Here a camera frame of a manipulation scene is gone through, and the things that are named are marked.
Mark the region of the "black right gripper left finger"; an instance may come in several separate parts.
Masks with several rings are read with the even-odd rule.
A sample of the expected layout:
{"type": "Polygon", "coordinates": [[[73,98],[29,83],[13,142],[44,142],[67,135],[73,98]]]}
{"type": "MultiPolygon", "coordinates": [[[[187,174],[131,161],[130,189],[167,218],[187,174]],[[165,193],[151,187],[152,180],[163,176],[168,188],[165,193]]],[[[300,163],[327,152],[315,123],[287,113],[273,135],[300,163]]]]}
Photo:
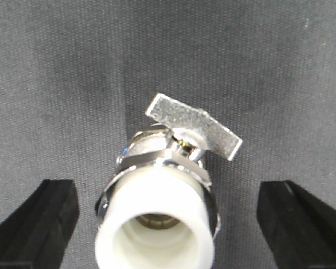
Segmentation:
{"type": "Polygon", "coordinates": [[[79,217],[73,180],[43,180],[0,223],[0,268],[59,268],[79,217]]]}

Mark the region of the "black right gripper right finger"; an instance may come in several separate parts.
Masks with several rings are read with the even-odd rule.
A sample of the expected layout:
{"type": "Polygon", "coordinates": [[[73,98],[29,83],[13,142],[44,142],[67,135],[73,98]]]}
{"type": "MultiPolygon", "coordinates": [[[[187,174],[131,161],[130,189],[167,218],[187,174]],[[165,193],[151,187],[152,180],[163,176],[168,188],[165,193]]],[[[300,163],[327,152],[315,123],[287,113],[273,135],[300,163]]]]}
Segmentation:
{"type": "Polygon", "coordinates": [[[336,209],[300,185],[261,182],[256,216],[278,268],[336,268],[336,209]]]}

